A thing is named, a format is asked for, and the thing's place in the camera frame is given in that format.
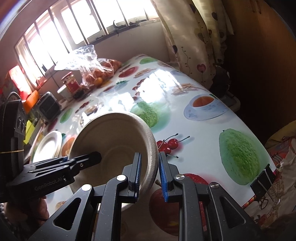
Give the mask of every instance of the plastic bag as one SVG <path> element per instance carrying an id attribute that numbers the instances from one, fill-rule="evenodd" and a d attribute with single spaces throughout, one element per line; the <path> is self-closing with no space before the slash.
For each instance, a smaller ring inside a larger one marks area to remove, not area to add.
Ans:
<path id="1" fill-rule="evenodd" d="M 120 68 L 121 63 L 111 59 L 97 59 L 93 45 L 83 46 L 73 50 L 60 59 L 55 70 L 79 70 L 82 83 L 86 87 L 100 86 L 105 80 L 111 78 Z"/>

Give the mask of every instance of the wall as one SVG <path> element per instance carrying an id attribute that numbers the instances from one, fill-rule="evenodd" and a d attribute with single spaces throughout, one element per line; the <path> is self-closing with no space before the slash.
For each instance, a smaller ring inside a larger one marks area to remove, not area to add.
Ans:
<path id="1" fill-rule="evenodd" d="M 18 64 L 15 56 L 15 45 L 23 33 L 30 25 L 57 0 L 31 0 L 24 9 L 15 17 L 3 37 L 0 39 L 0 84 L 6 73 Z M 147 23 L 146 25 L 129 29 L 115 35 L 95 45 L 96 52 L 100 58 L 113 58 L 125 62 L 131 57 L 144 53 L 151 55 L 161 61 L 168 62 L 168 50 L 165 43 L 161 22 Z M 54 79 L 59 87 L 62 86 L 61 78 L 69 71 L 58 71 L 54 74 Z M 74 73 L 76 78 L 81 79 L 79 72 Z M 58 99 L 61 97 L 56 94 L 59 88 L 49 78 L 41 88 L 43 94 L 51 91 Z"/>

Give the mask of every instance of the heart-patterned curtain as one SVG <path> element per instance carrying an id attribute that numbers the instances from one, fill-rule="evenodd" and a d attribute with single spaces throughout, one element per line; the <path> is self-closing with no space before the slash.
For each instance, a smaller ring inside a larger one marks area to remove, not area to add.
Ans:
<path id="1" fill-rule="evenodd" d="M 163 24 L 171 62 L 209 89 L 233 34 L 221 0 L 151 0 Z"/>

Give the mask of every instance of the yellow object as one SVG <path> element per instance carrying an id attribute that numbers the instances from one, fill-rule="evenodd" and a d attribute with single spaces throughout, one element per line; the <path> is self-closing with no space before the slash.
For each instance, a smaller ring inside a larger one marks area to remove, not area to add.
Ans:
<path id="1" fill-rule="evenodd" d="M 296 120 L 292 121 L 282 129 L 274 133 L 265 143 L 264 147 L 269 149 L 283 141 L 283 138 L 296 137 Z"/>
<path id="2" fill-rule="evenodd" d="M 25 112 L 28 114 L 33 106 L 37 103 L 39 97 L 39 93 L 35 90 L 26 100 L 24 103 Z"/>
<path id="3" fill-rule="evenodd" d="M 27 121 L 26 125 L 26 138 L 24 140 L 25 144 L 28 144 L 33 132 L 35 130 L 35 126 L 32 125 L 31 121 Z"/>
<path id="4" fill-rule="evenodd" d="M 94 81 L 94 84 L 96 86 L 100 86 L 101 84 L 103 83 L 103 79 L 102 78 L 96 78 L 95 81 Z"/>
<path id="5" fill-rule="evenodd" d="M 21 152 L 21 151 L 24 151 L 24 149 L 22 149 L 22 150 L 17 150 L 17 151 L 4 151 L 4 152 L 0 152 L 0 154 L 14 153 L 14 152 Z"/>

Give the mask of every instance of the human hand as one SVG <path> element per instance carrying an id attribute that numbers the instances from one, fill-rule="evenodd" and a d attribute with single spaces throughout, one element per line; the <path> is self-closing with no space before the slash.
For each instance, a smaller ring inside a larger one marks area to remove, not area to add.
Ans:
<path id="1" fill-rule="evenodd" d="M 13 224 L 26 221 L 28 216 L 31 216 L 36 218 L 38 224 L 41 226 L 44 221 L 39 220 L 39 218 L 44 220 L 49 218 L 45 199 L 46 196 L 39 198 L 38 200 L 30 201 L 28 207 L 24 208 L 20 208 L 10 202 L 4 203 L 5 215 Z"/>

